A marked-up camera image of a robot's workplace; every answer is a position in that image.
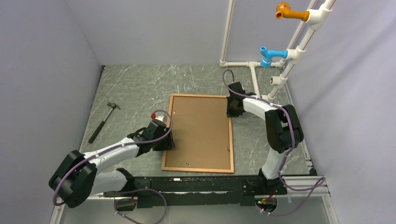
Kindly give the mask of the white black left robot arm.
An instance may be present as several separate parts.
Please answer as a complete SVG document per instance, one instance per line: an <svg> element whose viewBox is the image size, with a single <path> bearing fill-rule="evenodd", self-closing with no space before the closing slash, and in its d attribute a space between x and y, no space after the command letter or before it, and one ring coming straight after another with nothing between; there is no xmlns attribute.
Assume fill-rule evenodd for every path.
<svg viewBox="0 0 396 224"><path fill-rule="evenodd" d="M49 180L49 187L54 190L53 204L75 208L97 193L115 191L122 196L130 195L137 189L135 177L123 168L109 173L105 170L151 150L173 149L172 129L172 124L153 119L147 127L103 149L85 154L78 150L69 152Z"/></svg>

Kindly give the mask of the blue pipe elbow fitting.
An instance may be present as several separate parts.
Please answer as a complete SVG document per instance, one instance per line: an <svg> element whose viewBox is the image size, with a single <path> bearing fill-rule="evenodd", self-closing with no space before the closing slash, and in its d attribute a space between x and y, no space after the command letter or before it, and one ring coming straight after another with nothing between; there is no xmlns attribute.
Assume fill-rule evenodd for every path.
<svg viewBox="0 0 396 224"><path fill-rule="evenodd" d="M274 57L287 58L288 56L287 50L283 50L283 51L267 50L267 48L264 46L260 47L260 53L262 55L262 60L260 65L264 68L269 68L271 66L272 59Z"/></svg>

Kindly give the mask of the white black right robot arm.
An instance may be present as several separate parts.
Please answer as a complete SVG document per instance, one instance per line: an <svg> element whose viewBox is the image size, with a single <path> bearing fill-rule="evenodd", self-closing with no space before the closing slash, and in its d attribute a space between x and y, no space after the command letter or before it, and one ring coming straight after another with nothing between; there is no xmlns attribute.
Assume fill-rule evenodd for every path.
<svg viewBox="0 0 396 224"><path fill-rule="evenodd" d="M227 116L235 118L251 113L265 121L267 141L270 150L258 174L257 187L264 194L270 193L282 184L282 170L289 153L304 139L296 110L292 105L280 106L246 93L240 82L226 86Z"/></svg>

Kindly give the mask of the orange pipe elbow fitting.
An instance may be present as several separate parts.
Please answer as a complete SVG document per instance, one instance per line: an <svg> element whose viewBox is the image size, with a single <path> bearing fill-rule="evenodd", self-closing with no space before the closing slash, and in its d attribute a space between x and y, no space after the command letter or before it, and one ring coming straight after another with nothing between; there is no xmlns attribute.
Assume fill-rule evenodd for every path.
<svg viewBox="0 0 396 224"><path fill-rule="evenodd" d="M289 3L281 2L276 7L275 17L277 19L287 18L287 19L298 19L301 21L307 21L309 19L310 12L309 11L293 11L290 8Z"/></svg>

